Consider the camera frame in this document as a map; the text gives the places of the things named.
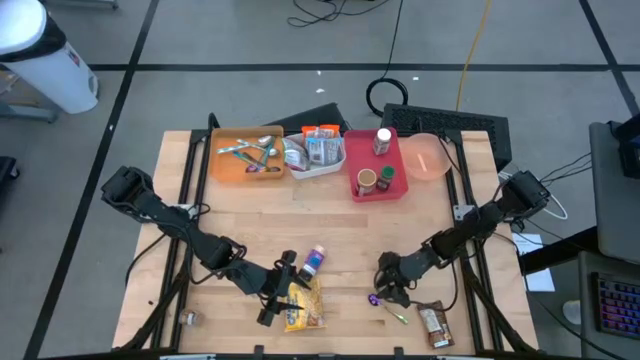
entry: white paper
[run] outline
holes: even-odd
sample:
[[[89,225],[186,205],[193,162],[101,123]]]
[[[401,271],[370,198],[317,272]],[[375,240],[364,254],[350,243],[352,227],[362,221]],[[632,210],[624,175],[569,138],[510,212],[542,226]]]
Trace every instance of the white paper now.
[[[527,239],[535,242],[542,243],[542,239],[538,234],[521,234]],[[530,243],[518,234],[513,234],[513,241],[518,246],[518,254],[524,255],[528,252],[538,250],[542,245]],[[537,292],[554,292],[556,291],[553,285],[553,279],[551,278],[551,270],[544,269],[536,273],[527,275],[527,283],[529,283],[529,291]]]

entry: white trash can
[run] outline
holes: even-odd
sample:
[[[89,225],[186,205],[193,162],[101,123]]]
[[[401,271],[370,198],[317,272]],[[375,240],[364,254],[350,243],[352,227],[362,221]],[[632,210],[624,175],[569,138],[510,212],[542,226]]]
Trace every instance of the white trash can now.
[[[0,0],[0,63],[69,114],[98,103],[98,78],[38,0]]]

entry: computer keyboard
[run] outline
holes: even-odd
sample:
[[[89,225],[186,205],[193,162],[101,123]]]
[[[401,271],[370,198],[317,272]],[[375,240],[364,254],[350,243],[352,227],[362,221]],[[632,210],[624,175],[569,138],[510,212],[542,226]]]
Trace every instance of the computer keyboard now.
[[[593,273],[598,331],[640,340],[640,285]]]

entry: snack package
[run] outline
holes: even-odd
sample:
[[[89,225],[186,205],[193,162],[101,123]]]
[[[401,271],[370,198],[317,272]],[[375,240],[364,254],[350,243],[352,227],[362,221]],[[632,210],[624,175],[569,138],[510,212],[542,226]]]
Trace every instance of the snack package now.
[[[316,139],[307,137],[305,146],[312,164],[328,166],[342,159],[342,138]]]
[[[434,349],[455,345],[447,324],[447,316],[442,311],[442,301],[438,300],[417,306],[422,322],[429,332],[429,344]]]
[[[285,332],[327,327],[322,309],[320,280],[314,277],[309,282],[311,290],[303,289],[295,283],[289,285],[287,303],[303,307],[303,310],[288,309],[285,317]]]
[[[303,126],[302,135],[305,138],[331,139],[340,134],[340,125]]]
[[[282,139],[284,144],[284,163],[296,171],[309,170],[307,150],[290,139]]]

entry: metal bracket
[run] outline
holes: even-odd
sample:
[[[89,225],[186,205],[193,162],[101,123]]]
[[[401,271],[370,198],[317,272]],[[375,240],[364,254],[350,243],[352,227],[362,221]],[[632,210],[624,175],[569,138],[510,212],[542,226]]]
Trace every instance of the metal bracket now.
[[[476,207],[473,205],[454,205],[453,206],[453,217],[456,219],[456,221],[462,221],[462,219],[464,219],[464,216],[471,210],[475,209]]]

